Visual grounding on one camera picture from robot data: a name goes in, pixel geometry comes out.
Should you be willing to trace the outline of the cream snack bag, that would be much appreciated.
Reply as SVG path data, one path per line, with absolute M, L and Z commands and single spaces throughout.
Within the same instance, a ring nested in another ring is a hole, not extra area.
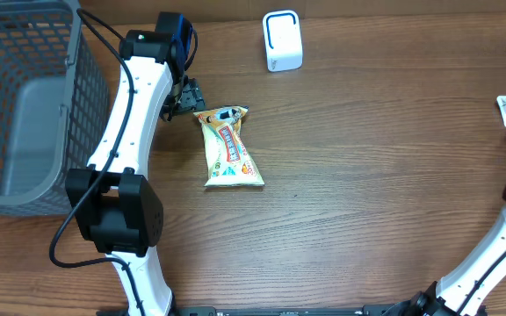
M 241 139 L 247 106 L 196 111 L 205 144 L 206 187 L 264 186 L 264 180 Z

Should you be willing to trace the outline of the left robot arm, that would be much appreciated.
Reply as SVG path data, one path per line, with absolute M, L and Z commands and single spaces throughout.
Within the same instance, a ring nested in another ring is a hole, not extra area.
M 186 75 L 198 35 L 181 13 L 162 12 L 152 31 L 131 30 L 112 50 L 119 61 L 117 95 L 104 134 L 83 169 L 70 169 L 65 189 L 82 237 L 109 262 L 128 300 L 125 315 L 174 315 L 174 294 L 157 253 L 163 204 L 148 182 L 148 158 L 158 121 L 203 107 Z

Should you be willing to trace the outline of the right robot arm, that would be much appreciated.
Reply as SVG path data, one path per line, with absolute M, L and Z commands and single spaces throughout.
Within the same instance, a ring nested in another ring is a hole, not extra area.
M 440 281 L 417 294 L 405 315 L 475 315 L 483 300 L 506 276 L 505 205 L 480 243 L 466 259 Z

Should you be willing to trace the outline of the grey plastic shopping basket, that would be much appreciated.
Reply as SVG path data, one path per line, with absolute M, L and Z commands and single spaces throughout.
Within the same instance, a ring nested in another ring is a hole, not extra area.
M 109 89 L 76 1 L 0 1 L 0 214 L 67 213 L 107 122 Z

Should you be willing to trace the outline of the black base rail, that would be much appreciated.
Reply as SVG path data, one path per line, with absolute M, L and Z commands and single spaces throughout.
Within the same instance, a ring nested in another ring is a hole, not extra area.
M 333 309 L 215 309 L 211 306 L 180 308 L 182 316 L 379 316 L 388 305 L 364 305 L 358 308 Z

